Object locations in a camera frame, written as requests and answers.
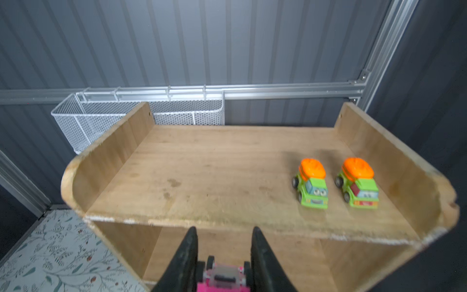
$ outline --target corrugated metal wall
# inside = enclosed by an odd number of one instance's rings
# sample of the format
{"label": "corrugated metal wall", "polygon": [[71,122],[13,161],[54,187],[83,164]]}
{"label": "corrugated metal wall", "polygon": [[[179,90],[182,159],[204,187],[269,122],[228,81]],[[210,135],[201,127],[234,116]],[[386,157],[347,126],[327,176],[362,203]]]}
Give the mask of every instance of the corrugated metal wall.
{"label": "corrugated metal wall", "polygon": [[347,98],[227,100],[227,125],[333,127]]}
{"label": "corrugated metal wall", "polygon": [[466,274],[466,6],[464,0],[419,2],[368,111],[447,176],[461,207],[452,232],[374,291],[451,291],[460,288],[458,274]]}
{"label": "corrugated metal wall", "polygon": [[358,78],[389,0],[6,0],[0,89]]}
{"label": "corrugated metal wall", "polygon": [[0,150],[52,203],[63,203],[60,181],[75,153],[50,115],[55,106],[0,106]]}

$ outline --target toy wheel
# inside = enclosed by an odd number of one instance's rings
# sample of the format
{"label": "toy wheel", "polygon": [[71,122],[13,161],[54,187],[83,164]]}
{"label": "toy wheel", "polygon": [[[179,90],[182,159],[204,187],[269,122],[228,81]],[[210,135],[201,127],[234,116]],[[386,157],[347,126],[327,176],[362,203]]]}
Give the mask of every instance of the toy wheel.
{"label": "toy wheel", "polygon": [[253,287],[253,271],[251,270],[250,262],[243,264],[243,274],[245,274],[247,287]]}
{"label": "toy wheel", "polygon": [[294,177],[294,178],[292,179],[292,187],[293,187],[294,189],[297,189],[297,188],[298,188],[298,178],[297,178],[297,177]]}
{"label": "toy wheel", "polygon": [[196,283],[202,283],[203,282],[203,274],[204,274],[204,267],[206,266],[205,262],[197,262],[196,263],[196,271],[195,271],[195,279]]}
{"label": "toy wheel", "polygon": [[344,201],[345,201],[346,203],[350,202],[350,195],[349,195],[349,193],[347,193],[347,192],[344,193]]}
{"label": "toy wheel", "polygon": [[206,270],[212,269],[213,266],[214,266],[214,256],[208,256],[207,257]]}
{"label": "toy wheel", "polygon": [[336,187],[342,188],[342,185],[344,184],[344,180],[341,177],[336,177],[334,180],[334,183],[336,184]]}

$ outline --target floor mat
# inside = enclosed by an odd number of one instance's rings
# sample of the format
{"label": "floor mat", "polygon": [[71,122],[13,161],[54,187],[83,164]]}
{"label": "floor mat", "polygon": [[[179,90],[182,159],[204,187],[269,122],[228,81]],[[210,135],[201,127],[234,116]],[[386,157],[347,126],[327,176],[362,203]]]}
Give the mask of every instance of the floor mat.
{"label": "floor mat", "polygon": [[72,210],[52,211],[0,267],[0,292],[144,292]]}

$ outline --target white mesh basket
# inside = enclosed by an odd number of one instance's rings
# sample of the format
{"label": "white mesh basket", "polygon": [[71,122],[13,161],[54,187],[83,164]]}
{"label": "white mesh basket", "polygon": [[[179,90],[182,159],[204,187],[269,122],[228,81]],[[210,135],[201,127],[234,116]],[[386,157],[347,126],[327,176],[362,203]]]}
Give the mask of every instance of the white mesh basket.
{"label": "white mesh basket", "polygon": [[55,107],[51,114],[79,154],[98,139],[111,126],[130,112],[140,101],[148,101],[157,125],[224,125],[224,98],[151,100],[138,96],[138,100],[119,100],[115,91],[104,92],[90,99],[83,92],[70,94]]}

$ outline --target wooden shelf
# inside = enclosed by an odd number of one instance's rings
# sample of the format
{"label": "wooden shelf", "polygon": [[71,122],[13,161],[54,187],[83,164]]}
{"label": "wooden shelf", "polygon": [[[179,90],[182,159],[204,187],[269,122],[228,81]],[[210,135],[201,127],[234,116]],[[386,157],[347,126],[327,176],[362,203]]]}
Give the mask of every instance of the wooden shelf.
{"label": "wooden shelf", "polygon": [[[86,217],[248,232],[257,225],[271,233],[320,238],[416,240],[383,190],[378,210],[344,202],[333,181],[351,156],[333,128],[154,126]],[[327,171],[327,210],[301,206],[291,187],[306,157],[318,159]]]}
{"label": "wooden shelf", "polygon": [[[160,279],[186,231],[185,228],[162,228],[143,281],[150,284]],[[338,291],[319,240],[275,235],[266,235],[266,238],[299,291],[309,291],[310,287],[321,292]],[[215,255],[216,261],[223,264],[243,266],[244,261],[249,261],[251,232],[198,230],[198,242],[199,260],[206,261],[209,255]],[[284,245],[294,248],[284,249]]]}
{"label": "wooden shelf", "polygon": [[[351,208],[334,186],[352,156],[375,171],[376,210]],[[306,157],[326,169],[327,210],[301,206],[291,187]],[[259,226],[299,291],[367,291],[459,217],[449,181],[351,103],[334,128],[156,126],[141,103],[70,162],[62,198],[144,285],[186,228],[198,229],[199,258],[242,265]]]}

